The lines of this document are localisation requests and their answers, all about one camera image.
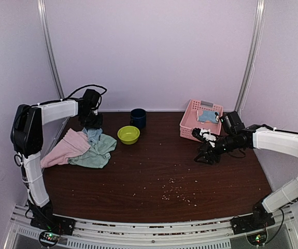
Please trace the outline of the light blue towel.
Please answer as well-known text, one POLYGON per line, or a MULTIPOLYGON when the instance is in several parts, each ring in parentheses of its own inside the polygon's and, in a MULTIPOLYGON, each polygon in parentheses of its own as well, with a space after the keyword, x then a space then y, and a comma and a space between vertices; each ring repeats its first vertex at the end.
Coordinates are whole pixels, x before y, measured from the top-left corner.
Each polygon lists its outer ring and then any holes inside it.
POLYGON ((83 128, 82 132, 87 136, 88 138, 88 143, 93 146, 98 143, 100 139, 100 135, 103 133, 103 129, 86 129, 83 128))

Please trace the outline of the patterned blue pastel towel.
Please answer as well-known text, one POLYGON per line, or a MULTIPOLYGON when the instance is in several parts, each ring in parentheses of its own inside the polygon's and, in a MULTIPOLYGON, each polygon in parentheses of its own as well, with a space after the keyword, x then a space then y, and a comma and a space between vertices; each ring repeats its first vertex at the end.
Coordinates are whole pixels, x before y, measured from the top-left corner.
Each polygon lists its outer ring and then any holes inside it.
POLYGON ((220 113, 214 110, 199 109, 196 114, 197 121, 203 123, 219 123, 220 113))

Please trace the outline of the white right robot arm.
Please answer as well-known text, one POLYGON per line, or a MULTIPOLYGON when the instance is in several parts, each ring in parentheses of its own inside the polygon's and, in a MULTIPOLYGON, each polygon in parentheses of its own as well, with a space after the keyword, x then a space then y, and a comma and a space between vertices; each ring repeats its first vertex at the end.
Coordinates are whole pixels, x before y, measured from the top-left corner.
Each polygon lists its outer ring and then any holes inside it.
MULTIPOLYGON (((298 160, 298 132, 253 124, 246 127, 237 112, 219 118, 225 135, 214 135, 209 130, 194 128, 192 136, 201 141, 196 162, 209 165, 220 162, 223 154, 235 150, 244 153, 246 149, 269 151, 298 160)), ((284 206, 298 201, 298 176, 268 194, 253 205, 252 213, 232 218, 235 233, 261 229, 274 224, 273 213, 284 206)))

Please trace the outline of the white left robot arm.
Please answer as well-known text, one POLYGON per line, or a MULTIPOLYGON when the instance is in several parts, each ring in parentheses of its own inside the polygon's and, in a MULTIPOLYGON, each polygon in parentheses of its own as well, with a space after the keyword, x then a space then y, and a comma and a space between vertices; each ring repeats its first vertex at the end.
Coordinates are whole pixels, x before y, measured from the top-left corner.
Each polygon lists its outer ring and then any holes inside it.
POLYGON ((42 128, 50 122, 70 117, 78 117, 85 128, 101 126, 102 116, 98 108, 102 93, 96 91, 96 87, 84 86, 85 92, 80 98, 70 94, 64 99, 34 105, 21 104, 17 108, 10 134, 16 152, 14 160, 21 169, 33 219, 46 230, 53 230, 58 220, 53 215, 40 168, 40 152, 44 143, 42 128))

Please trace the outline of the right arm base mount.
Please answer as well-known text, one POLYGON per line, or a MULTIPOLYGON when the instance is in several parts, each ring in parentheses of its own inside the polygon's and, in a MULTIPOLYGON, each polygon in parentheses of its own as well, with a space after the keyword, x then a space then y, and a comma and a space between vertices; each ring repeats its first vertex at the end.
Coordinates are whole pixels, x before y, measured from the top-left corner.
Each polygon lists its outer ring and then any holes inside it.
POLYGON ((268 241, 267 228, 269 226, 275 225, 275 220, 272 217, 264 221, 255 220, 253 214, 245 216, 234 216, 231 220, 231 227, 233 233, 245 234, 247 241, 252 246, 264 246, 268 241))

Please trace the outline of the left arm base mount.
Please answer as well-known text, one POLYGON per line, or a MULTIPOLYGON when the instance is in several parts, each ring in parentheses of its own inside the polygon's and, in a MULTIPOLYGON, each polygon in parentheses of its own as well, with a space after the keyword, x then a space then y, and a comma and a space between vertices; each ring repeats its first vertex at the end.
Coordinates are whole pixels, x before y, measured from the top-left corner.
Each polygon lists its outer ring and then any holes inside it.
POLYGON ((73 234, 76 221, 72 218, 55 216, 56 224, 47 224, 39 221, 37 218, 32 218, 30 225, 39 228, 42 231, 39 233, 38 241, 46 248, 54 247, 59 243, 61 236, 73 234))

